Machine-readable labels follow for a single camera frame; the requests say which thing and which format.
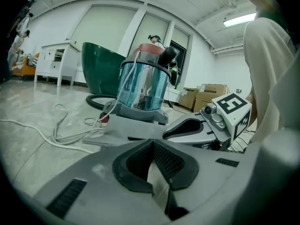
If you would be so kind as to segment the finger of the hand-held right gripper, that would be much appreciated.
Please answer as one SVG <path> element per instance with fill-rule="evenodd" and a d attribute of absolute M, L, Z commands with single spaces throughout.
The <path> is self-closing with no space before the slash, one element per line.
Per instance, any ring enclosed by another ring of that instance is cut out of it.
<path fill-rule="evenodd" d="M 203 131 L 206 120 L 200 113 L 192 113 L 182 116 L 173 122 L 164 135 L 192 135 Z"/>
<path fill-rule="evenodd" d="M 216 136 L 212 131 L 188 132 L 181 134 L 164 133 L 163 139 L 174 143 L 210 143 L 215 141 Z"/>

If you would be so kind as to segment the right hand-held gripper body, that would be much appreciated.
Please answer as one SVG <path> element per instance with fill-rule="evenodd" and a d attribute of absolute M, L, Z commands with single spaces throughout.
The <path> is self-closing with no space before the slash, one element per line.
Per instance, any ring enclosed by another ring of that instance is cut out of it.
<path fill-rule="evenodd" d="M 212 99 L 200 110 L 221 150 L 230 147 L 249 126 L 252 105 L 236 93 L 228 93 Z"/>

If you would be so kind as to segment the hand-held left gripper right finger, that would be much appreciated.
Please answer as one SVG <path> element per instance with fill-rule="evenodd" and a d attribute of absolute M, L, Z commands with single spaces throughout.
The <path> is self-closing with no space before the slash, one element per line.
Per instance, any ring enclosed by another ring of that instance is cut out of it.
<path fill-rule="evenodd" d="M 257 158 L 257 145 L 246 152 L 206 150 L 166 140 L 152 141 L 157 166 L 167 175 L 168 200 L 155 220 L 236 220 L 238 202 Z"/>

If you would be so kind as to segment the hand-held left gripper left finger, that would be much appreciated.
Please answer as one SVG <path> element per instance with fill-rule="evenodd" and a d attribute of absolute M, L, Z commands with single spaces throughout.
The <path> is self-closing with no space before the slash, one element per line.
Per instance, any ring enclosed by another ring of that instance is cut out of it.
<path fill-rule="evenodd" d="M 49 211 L 76 225 L 166 225 L 169 217 L 151 193 L 132 192 L 113 174 L 114 159 L 140 144 L 108 147 L 80 159 L 34 195 Z"/>

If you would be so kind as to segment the grey dust bag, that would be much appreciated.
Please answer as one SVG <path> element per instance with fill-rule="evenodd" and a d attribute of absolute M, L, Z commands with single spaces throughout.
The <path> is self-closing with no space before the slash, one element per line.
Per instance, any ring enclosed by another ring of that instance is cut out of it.
<path fill-rule="evenodd" d="M 120 146 L 133 140 L 161 139 L 166 129 L 166 125 L 159 125 L 156 122 L 148 123 L 119 116 L 111 116 L 102 135 L 85 138 L 82 142 L 96 146 Z"/>

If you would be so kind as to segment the person's right forearm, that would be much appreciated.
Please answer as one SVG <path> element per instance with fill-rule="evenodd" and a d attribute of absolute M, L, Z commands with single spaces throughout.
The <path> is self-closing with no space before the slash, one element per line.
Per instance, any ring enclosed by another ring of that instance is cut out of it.
<path fill-rule="evenodd" d="M 246 97 L 246 100 L 252 106 L 251 115 L 250 115 L 250 119 L 249 119 L 249 125 L 248 125 L 248 126 L 251 126 L 255 122 L 255 120 L 257 119 L 257 107 L 256 107 L 256 99 L 255 99 L 255 93 L 254 93 L 253 87 L 251 88 L 250 93 Z"/>

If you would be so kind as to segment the brown cardboard box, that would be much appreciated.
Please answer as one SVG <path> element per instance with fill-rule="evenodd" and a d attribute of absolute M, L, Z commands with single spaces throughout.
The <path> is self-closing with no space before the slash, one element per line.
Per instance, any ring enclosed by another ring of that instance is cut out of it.
<path fill-rule="evenodd" d="M 193 112 L 199 112 L 208 103 L 211 103 L 212 99 L 225 95 L 229 92 L 229 87 L 224 84 L 202 84 L 195 97 Z"/>
<path fill-rule="evenodd" d="M 189 110 L 193 110 L 195 106 L 196 95 L 198 92 L 198 88 L 183 88 L 179 99 L 179 105 Z"/>

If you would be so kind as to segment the black green panel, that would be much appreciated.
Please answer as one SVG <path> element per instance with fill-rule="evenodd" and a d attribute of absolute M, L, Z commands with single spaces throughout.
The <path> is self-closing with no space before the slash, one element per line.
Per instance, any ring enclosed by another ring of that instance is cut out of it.
<path fill-rule="evenodd" d="M 174 65 L 173 67 L 170 68 L 170 72 L 171 72 L 170 84 L 174 87 L 174 89 L 176 89 L 178 84 L 180 83 L 181 69 L 178 68 L 178 65 Z"/>

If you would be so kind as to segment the red vacuum cleaner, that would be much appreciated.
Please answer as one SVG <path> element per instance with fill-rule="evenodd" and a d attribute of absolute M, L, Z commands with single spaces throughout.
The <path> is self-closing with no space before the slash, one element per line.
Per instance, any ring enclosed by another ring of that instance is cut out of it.
<path fill-rule="evenodd" d="M 174 48 L 140 44 L 120 66 L 119 88 L 115 100 L 109 101 L 99 116 L 107 123 L 110 114 L 143 122 L 168 123 L 161 109 L 167 85 L 172 77 L 170 66 L 175 64 Z"/>

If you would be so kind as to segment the person in white shirt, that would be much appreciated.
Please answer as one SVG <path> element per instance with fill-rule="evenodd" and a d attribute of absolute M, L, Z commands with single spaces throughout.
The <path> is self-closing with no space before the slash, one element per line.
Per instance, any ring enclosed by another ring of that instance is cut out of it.
<path fill-rule="evenodd" d="M 276 22 L 258 18 L 244 33 L 245 61 L 249 67 L 257 107 L 257 128 L 250 140 L 260 145 L 249 183 L 238 202 L 232 225 L 290 225 L 300 218 L 300 122 L 284 127 L 283 111 L 294 118 L 300 94 L 281 94 L 276 84 L 294 61 L 287 32 Z"/>

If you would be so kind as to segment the black framed window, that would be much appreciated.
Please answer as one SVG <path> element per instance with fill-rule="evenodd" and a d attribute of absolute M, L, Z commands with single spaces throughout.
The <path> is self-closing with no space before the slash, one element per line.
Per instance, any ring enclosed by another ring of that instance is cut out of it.
<path fill-rule="evenodd" d="M 173 40 L 170 43 L 170 47 L 172 47 L 176 50 L 176 53 L 177 53 L 176 61 L 177 61 L 178 68 L 181 69 L 181 75 L 182 75 L 187 50 L 186 50 L 186 48 L 184 48 L 183 46 L 181 46 L 178 43 L 174 42 Z"/>

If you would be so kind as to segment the ceiling light panel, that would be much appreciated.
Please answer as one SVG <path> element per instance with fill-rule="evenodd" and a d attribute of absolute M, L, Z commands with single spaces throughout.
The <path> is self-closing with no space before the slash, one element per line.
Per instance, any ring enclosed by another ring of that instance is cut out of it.
<path fill-rule="evenodd" d="M 238 24 L 242 24 L 242 23 L 247 23 L 250 21 L 253 21 L 256 17 L 256 13 L 252 13 L 252 14 L 248 14 L 248 15 L 243 15 L 243 16 L 239 16 L 230 20 L 226 20 L 223 22 L 225 27 L 232 27 Z"/>

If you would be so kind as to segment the green bathtub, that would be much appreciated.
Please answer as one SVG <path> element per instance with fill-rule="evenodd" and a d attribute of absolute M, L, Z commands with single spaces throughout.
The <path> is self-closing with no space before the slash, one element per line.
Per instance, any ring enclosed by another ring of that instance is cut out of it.
<path fill-rule="evenodd" d="M 116 96 L 122 62 L 126 58 L 97 44 L 82 45 L 82 70 L 91 93 Z"/>

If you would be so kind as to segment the person's green shirt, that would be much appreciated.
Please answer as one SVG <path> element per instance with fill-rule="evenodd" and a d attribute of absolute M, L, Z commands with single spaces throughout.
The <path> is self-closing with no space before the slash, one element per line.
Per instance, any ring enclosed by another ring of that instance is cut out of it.
<path fill-rule="evenodd" d="M 256 18 L 268 18 L 279 24 L 300 47 L 300 0 L 251 0 L 256 5 Z"/>

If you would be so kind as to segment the orange sofa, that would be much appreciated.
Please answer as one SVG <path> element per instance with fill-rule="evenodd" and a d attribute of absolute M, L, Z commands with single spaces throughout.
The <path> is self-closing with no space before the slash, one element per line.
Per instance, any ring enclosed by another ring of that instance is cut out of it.
<path fill-rule="evenodd" d="M 39 53 L 36 53 L 35 55 L 18 55 L 17 59 L 15 59 L 15 61 L 13 62 L 12 74 L 24 76 L 35 75 L 38 58 Z"/>

